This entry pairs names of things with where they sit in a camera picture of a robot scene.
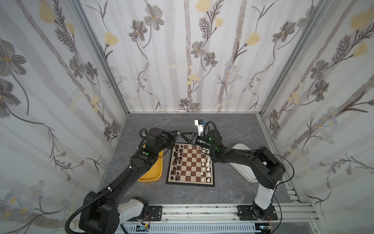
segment yellow flower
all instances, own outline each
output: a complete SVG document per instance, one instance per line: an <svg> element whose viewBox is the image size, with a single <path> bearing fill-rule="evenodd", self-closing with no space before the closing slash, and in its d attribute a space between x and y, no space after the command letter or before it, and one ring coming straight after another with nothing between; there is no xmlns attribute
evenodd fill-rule
<svg viewBox="0 0 374 234"><path fill-rule="evenodd" d="M217 17L217 19L215 19L215 27L216 28L219 28L223 25L223 19Z"/></svg>
<svg viewBox="0 0 374 234"><path fill-rule="evenodd" d="M299 94L297 92L292 93L292 99L295 102L295 105L299 104Z"/></svg>
<svg viewBox="0 0 374 234"><path fill-rule="evenodd" d="M105 42L109 45L109 46L115 46L117 43L118 43L118 38L116 38L115 35L109 33L109 32L106 32L105 33Z"/></svg>
<svg viewBox="0 0 374 234"><path fill-rule="evenodd" d="M354 51L353 56L361 56L366 54L366 52L368 52L368 47L366 46L365 42L362 42L361 45L359 45Z"/></svg>
<svg viewBox="0 0 374 234"><path fill-rule="evenodd" d="M259 42L261 40L260 36L258 33L251 33L246 44L248 46L251 46L251 45L254 45L256 44L257 42Z"/></svg>
<svg viewBox="0 0 374 234"><path fill-rule="evenodd" d="M351 27L355 30L361 30L373 19L374 9L362 12L351 19Z"/></svg>
<svg viewBox="0 0 374 234"><path fill-rule="evenodd" d="M98 102L99 100L100 100L99 95L93 95L91 98L91 105L95 105L95 103Z"/></svg>
<svg viewBox="0 0 374 234"><path fill-rule="evenodd" d="M200 0L196 4L196 9L200 12L208 12L212 4L211 0Z"/></svg>
<svg viewBox="0 0 374 234"><path fill-rule="evenodd" d="M55 14L53 14L53 10L45 1L40 2L39 17L47 24L55 21Z"/></svg>
<svg viewBox="0 0 374 234"><path fill-rule="evenodd" d="M74 35L74 33L75 33L74 24L66 23L66 26L67 26L69 32Z"/></svg>

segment gray table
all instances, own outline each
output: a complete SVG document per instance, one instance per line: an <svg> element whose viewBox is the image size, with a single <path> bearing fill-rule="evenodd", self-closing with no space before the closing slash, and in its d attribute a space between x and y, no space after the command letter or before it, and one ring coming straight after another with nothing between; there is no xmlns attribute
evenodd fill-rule
<svg viewBox="0 0 374 234"><path fill-rule="evenodd" d="M158 127L179 132L195 131L195 119L213 121L221 136L223 144L234 146L242 143L250 149L259 146L268 147L265 136L255 114L130 114L126 120L122 135L103 185L113 181L128 165L129 158L135 153L141 138L139 130ZM167 185L166 176L169 165L169 153L163 157L162 178L158 182L136 182L124 196L122 202L139 196L149 200L150 204L221 204L252 203L257 192L258 183L249 183L230 164L216 163L215 187L188 185ZM279 203L290 203L284 184L275 192Z"/></svg>

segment wire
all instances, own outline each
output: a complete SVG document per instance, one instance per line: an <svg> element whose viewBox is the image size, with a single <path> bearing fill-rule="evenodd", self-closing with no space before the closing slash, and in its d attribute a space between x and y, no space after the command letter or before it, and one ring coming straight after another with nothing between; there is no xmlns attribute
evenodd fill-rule
<svg viewBox="0 0 374 234"><path fill-rule="evenodd" d="M277 203L278 203L278 206L279 206L279 210L280 210L280 221L279 221L279 224L278 224L278 226L270 233L270 234L272 234L272 233L274 233L277 229L278 229L278 227L281 225L280 223L282 222L282 208L281 208L281 206L280 206L280 204L279 204L279 202L278 202L278 199L273 195L273 197L275 198L275 200L277 201Z"/></svg>
<svg viewBox="0 0 374 234"><path fill-rule="evenodd" d="M126 230L125 230L125 227L123 226L123 224L120 225L122 231L124 234L129 234Z"/></svg>

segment flower pattern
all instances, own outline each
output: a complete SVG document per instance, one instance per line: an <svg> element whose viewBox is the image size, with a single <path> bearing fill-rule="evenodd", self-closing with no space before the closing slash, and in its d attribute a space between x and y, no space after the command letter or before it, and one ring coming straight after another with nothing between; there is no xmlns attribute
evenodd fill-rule
<svg viewBox="0 0 374 234"><path fill-rule="evenodd" d="M148 26L153 25L155 30L159 30L159 25L164 25L164 21L160 19L162 16L162 10L157 5L153 5L152 8L150 4L147 4L145 11L149 16L144 17L144 23Z"/></svg>
<svg viewBox="0 0 374 234"><path fill-rule="evenodd" d="M134 30L132 33L129 33L129 36L131 37L131 40L133 42L136 42L138 38L140 40L144 41L144 33L147 32L147 28L144 25L143 21L134 19L132 20L131 28Z"/></svg>
<svg viewBox="0 0 374 234"><path fill-rule="evenodd" d="M19 75L26 74L26 70L20 65L24 64L26 59L14 53L14 46L0 39L0 76L10 75L12 70Z"/></svg>
<svg viewBox="0 0 374 234"><path fill-rule="evenodd" d="M311 79L314 79L317 77L317 80L321 80L324 77L323 71L325 71L328 67L328 63L325 63L325 60L319 60L316 63L316 67L313 67L311 69L311 72L313 74L310 76Z"/></svg>
<svg viewBox="0 0 374 234"><path fill-rule="evenodd" d="M85 67L83 66L83 64L78 64L78 60L75 56L73 56L73 59L69 61L69 67L74 71L75 77L79 76L80 78L83 78Z"/></svg>
<svg viewBox="0 0 374 234"><path fill-rule="evenodd" d="M284 23L282 27L280 27L281 32L280 33L275 33L273 35L273 42L276 42L277 40L281 40L282 42L285 42L287 39L287 36L289 34L294 33L295 31L295 24L294 22L289 22L287 21Z"/></svg>
<svg viewBox="0 0 374 234"><path fill-rule="evenodd" d="M0 118L9 116L8 105L18 105L20 100L11 92L13 91L13 84L3 78L0 78Z"/></svg>
<svg viewBox="0 0 374 234"><path fill-rule="evenodd" d="M195 55L195 58L198 58L200 55L203 56L206 52L206 50L202 49L204 47L204 42L194 42L192 44L193 50L191 51L191 54Z"/></svg>

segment gray flower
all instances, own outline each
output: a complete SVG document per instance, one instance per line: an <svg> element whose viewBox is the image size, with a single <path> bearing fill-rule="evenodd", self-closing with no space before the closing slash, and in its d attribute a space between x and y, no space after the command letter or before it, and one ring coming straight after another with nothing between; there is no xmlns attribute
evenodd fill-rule
<svg viewBox="0 0 374 234"><path fill-rule="evenodd" d="M110 134L112 134L112 131L110 130L110 128L109 127L105 127L104 135L107 137L107 141L110 140Z"/></svg>
<svg viewBox="0 0 374 234"><path fill-rule="evenodd" d="M160 19L162 16L162 10L156 5L153 5L152 8L150 4L147 4L145 11L150 16L144 16L144 23L148 26L153 24L153 28L159 30L159 25L164 25L164 21Z"/></svg>
<svg viewBox="0 0 374 234"><path fill-rule="evenodd" d="M147 28L145 27L143 21L140 21L140 20L135 21L133 19L131 28L134 30L132 33L129 33L131 40L133 42L136 42L139 37L140 40L144 41L144 33L147 32Z"/></svg>
<svg viewBox="0 0 374 234"><path fill-rule="evenodd" d="M278 112L274 109L270 112L270 119L276 119L278 117Z"/></svg>
<svg viewBox="0 0 374 234"><path fill-rule="evenodd" d="M295 24L294 22L287 21L284 23L282 27L280 27L281 32L273 34L273 42L276 42L277 40L281 40L282 42L285 42L287 39L287 36L289 34L294 33L295 31Z"/></svg>
<svg viewBox="0 0 374 234"><path fill-rule="evenodd" d="M20 65L24 64L26 59L14 53L13 45L0 39L0 76L10 75L12 70L19 75L26 74L26 70Z"/></svg>
<svg viewBox="0 0 374 234"><path fill-rule="evenodd" d="M117 134L117 132L119 132L119 124L116 122L115 119L113 120L113 123L112 123L112 131L113 131L113 134Z"/></svg>
<svg viewBox="0 0 374 234"><path fill-rule="evenodd" d="M190 110L191 110L192 112L200 111L200 103L196 103L196 102L191 103L191 105L190 105Z"/></svg>
<svg viewBox="0 0 374 234"><path fill-rule="evenodd" d="M316 84L316 90L313 91L312 95L317 95L316 102L319 102L321 100L324 100L324 92L327 91L327 88L329 86L329 83L326 83L326 81L321 80Z"/></svg>
<svg viewBox="0 0 374 234"><path fill-rule="evenodd" d="M215 58L216 56L214 55L214 52L207 53L204 58L204 60L206 61L205 66L209 66L210 64L212 64L212 66L215 67L215 65L218 63L216 60L214 60Z"/></svg>
<svg viewBox="0 0 374 234"><path fill-rule="evenodd" d="M323 71L327 69L328 63L325 63L325 60L319 60L316 63L316 67L313 67L311 69L311 72L313 74L310 76L310 78L314 79L317 77L318 80L321 80L324 77Z"/></svg>
<svg viewBox="0 0 374 234"><path fill-rule="evenodd" d="M97 68L93 68L92 64L89 61L87 61L87 64L85 65L85 67L86 67L87 74L91 75L92 79L94 79L95 75L96 76L98 75Z"/></svg>
<svg viewBox="0 0 374 234"><path fill-rule="evenodd" d="M16 96L11 94L13 84L0 78L0 118L9 116L8 105L18 105L21 103Z"/></svg>
<svg viewBox="0 0 374 234"><path fill-rule="evenodd" d="M203 56L205 54L205 50L203 48L203 41L201 42L194 42L192 44L193 50L191 51L191 54L195 54L195 58L198 58L200 55Z"/></svg>
<svg viewBox="0 0 374 234"><path fill-rule="evenodd" d="M279 123L277 121L274 121L272 123L272 131L274 133L274 135L277 135L278 134L278 131L281 129Z"/></svg>
<svg viewBox="0 0 374 234"><path fill-rule="evenodd" d="M179 104L179 106L183 108L185 106L188 106L189 103L190 103L190 101L187 100L187 98L181 99L181 104Z"/></svg>
<svg viewBox="0 0 374 234"><path fill-rule="evenodd" d="M69 61L69 67L74 71L75 77L79 75L80 78L83 78L85 67L83 66L83 64L78 64L78 60L75 58L75 56L73 56L73 59Z"/></svg>
<svg viewBox="0 0 374 234"><path fill-rule="evenodd" d="M312 15L312 12L314 10L314 6L311 6L311 8L309 8L307 11L306 11L306 18L300 18L299 21L297 22L296 26L298 28L301 28L301 27L304 27L306 25L306 23L308 22L309 20L309 17Z"/></svg>

